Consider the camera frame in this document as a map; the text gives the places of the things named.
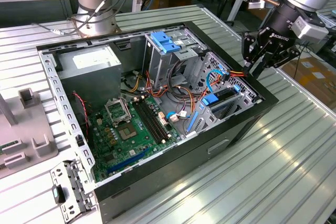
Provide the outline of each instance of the sticker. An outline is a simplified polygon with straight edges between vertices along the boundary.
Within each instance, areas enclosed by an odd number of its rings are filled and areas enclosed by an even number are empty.
[[[82,69],[109,62],[111,58],[106,54],[102,54],[102,52],[88,52],[86,54],[76,55],[72,60],[78,69]]]
[[[180,40],[174,41],[174,43],[175,43],[176,45],[183,45],[183,44],[184,44],[184,43],[183,43],[182,41],[180,41]]]
[[[314,72],[312,73],[317,79],[323,79],[325,78],[323,74],[321,74],[320,72]]]
[[[310,62],[308,62],[308,61],[304,61],[304,62],[302,62],[302,65],[304,65],[306,68],[313,68],[314,66],[310,63]]]

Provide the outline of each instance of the ram slot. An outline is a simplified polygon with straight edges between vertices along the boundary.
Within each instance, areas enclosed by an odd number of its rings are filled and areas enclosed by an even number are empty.
[[[148,109],[146,103],[133,104],[133,107],[157,144],[161,144],[162,140],[168,139],[167,134]]]

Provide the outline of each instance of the red cable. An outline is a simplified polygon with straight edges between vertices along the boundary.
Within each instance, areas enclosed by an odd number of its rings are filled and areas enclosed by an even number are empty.
[[[88,138],[88,136],[89,136],[89,123],[88,123],[88,114],[86,112],[85,103],[84,103],[83,99],[79,95],[77,95],[77,93],[74,92],[73,95],[76,96],[79,99],[79,101],[82,104],[82,107],[84,109],[85,124],[86,124],[86,138]]]

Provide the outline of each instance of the blue pcie slot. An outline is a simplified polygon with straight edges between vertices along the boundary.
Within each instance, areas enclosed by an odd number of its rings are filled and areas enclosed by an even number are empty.
[[[188,128],[187,128],[187,132],[190,131],[191,127],[193,126],[193,124],[194,124],[195,121],[196,121],[197,116],[198,116],[198,111],[195,112],[195,114],[194,114],[194,116],[193,116],[193,118],[192,118],[192,120],[191,120],[191,122],[190,122],[190,124],[189,124],[189,126],[188,126]]]
[[[107,174],[113,173],[113,172],[115,172],[115,171],[117,171],[117,170],[119,170],[119,169],[121,169],[121,168],[123,168],[123,167],[125,167],[125,166],[127,166],[127,165],[129,165],[129,164],[131,164],[133,162],[135,162],[135,161],[138,161],[139,159],[141,159],[141,158],[143,158],[145,156],[145,154],[146,154],[146,152],[148,150],[149,150],[149,148],[147,148],[144,151],[136,154],[133,157],[130,157],[129,159],[126,159],[125,161],[119,163],[118,165],[114,165],[114,166],[108,168],[107,169]]]

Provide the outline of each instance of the desk leg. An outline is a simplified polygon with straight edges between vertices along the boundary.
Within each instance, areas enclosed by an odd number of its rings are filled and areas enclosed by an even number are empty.
[[[132,3],[132,12],[140,12],[141,11],[142,0],[133,0]]]
[[[243,3],[243,0],[236,0],[235,1],[227,20],[234,20],[235,19],[236,15],[237,15],[237,12],[239,11],[239,8],[242,5],[242,3]]]

